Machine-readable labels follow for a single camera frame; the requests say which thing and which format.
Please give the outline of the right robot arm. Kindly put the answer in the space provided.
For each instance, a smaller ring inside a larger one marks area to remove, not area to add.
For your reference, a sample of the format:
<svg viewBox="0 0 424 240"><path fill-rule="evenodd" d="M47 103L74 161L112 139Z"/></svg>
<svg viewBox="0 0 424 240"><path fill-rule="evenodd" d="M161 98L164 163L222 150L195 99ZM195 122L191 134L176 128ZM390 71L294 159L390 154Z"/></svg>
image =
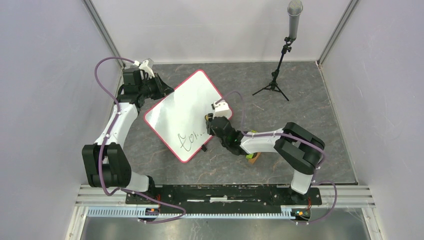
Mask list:
<svg viewBox="0 0 424 240"><path fill-rule="evenodd" d="M294 169L289 199L302 204L309 198L315 170L325 158L323 140L294 122L268 132L236 130L224 116L205 116L206 130L236 156L255 153L278 153Z"/></svg>

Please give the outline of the brown wooden block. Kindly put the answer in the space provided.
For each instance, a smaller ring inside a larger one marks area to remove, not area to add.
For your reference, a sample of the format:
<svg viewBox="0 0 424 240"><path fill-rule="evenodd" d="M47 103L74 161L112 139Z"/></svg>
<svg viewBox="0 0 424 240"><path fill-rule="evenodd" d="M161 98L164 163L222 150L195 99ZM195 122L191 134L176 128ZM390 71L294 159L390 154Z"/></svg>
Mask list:
<svg viewBox="0 0 424 240"><path fill-rule="evenodd" d="M255 156L255 158L253 158L253 159L248 159L247 161L248 161L248 163L249 164L251 164L251 165L253 165L256 161L257 161L257 159L258 159L258 157L261 155L261 152L256 152L256 156Z"/></svg>

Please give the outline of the black microphone tripod stand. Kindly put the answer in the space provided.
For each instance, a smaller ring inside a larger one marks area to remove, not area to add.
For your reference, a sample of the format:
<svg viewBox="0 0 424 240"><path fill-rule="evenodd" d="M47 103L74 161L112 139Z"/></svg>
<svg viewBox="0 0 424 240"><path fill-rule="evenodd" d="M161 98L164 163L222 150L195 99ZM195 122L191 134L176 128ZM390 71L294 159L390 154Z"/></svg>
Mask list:
<svg viewBox="0 0 424 240"><path fill-rule="evenodd" d="M293 40L289 36L287 36L287 37L284 38L284 41L285 41L285 44L283 45L283 47L281 49L281 56L280 56L277 68L271 73L271 76L272 76L271 82L268 85L266 85L265 87L261 88L260 90L254 92L252 94L252 96L255 96L258 93L267 90L267 91L271 91L271 92L280 93L280 94L282 94L282 96L287 101L289 101L289 98L285 95L285 93L281 90L281 88L279 87L279 85L277 83L277 78L280 74L280 69L281 69L281 65L282 65L284 56L286 55L286 53L290 53L291 50L292 50L291 45L293 43Z"/></svg>

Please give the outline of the colourful toy block car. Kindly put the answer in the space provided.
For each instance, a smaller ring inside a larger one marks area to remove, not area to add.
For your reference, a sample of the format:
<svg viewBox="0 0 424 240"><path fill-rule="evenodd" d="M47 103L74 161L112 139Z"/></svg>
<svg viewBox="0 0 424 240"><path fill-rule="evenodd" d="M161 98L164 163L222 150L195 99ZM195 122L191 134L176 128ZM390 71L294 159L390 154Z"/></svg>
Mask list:
<svg viewBox="0 0 424 240"><path fill-rule="evenodd" d="M257 155L256 153L251 153L251 154L246 155L245 158L248 159L248 160L251 160L251 159L254 159L256 157L256 155Z"/></svg>

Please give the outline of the pink framed whiteboard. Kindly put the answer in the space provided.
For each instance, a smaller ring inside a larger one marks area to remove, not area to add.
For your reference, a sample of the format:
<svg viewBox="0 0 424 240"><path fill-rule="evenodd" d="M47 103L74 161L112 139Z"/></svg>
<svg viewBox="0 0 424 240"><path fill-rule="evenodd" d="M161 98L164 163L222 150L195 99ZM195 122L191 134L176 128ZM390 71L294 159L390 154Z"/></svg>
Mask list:
<svg viewBox="0 0 424 240"><path fill-rule="evenodd" d="M212 136L205 116L223 96L199 69L180 83L174 92L144 114L144 121L182 163L187 163Z"/></svg>

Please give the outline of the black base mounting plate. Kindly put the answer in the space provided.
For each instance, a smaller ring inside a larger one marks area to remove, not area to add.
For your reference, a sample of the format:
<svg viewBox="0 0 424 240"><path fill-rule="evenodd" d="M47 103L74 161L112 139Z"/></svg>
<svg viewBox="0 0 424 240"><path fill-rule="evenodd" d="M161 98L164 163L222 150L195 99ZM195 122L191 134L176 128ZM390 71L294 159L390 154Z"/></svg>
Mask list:
<svg viewBox="0 0 424 240"><path fill-rule="evenodd" d="M156 185L138 194L126 191L126 204L146 205L159 214L277 214L281 207L308 208L323 203L319 188L300 194L279 184Z"/></svg>

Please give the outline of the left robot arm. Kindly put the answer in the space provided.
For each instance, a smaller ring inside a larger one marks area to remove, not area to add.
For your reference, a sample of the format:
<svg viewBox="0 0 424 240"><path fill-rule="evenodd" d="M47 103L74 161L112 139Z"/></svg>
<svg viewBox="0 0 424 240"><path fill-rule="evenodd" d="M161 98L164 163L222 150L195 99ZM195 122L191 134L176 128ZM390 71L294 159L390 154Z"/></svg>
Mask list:
<svg viewBox="0 0 424 240"><path fill-rule="evenodd" d="M137 196L145 204L156 200L153 179L132 171L123 146L145 100L160 100L173 92L174 89L149 66L130 67L123 71L123 84L118 89L111 118L99 138L82 148L91 187L131 189L138 192Z"/></svg>

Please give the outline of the silver microphone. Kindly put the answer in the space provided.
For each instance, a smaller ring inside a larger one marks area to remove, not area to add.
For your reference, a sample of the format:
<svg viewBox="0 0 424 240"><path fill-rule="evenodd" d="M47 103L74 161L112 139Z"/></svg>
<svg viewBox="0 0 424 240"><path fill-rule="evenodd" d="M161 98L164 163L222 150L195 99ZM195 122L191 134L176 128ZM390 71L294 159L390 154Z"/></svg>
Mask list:
<svg viewBox="0 0 424 240"><path fill-rule="evenodd" d="M297 39L300 15L303 11L303 3L301 0L291 0L287 7L289 15L289 34L288 37L295 41Z"/></svg>

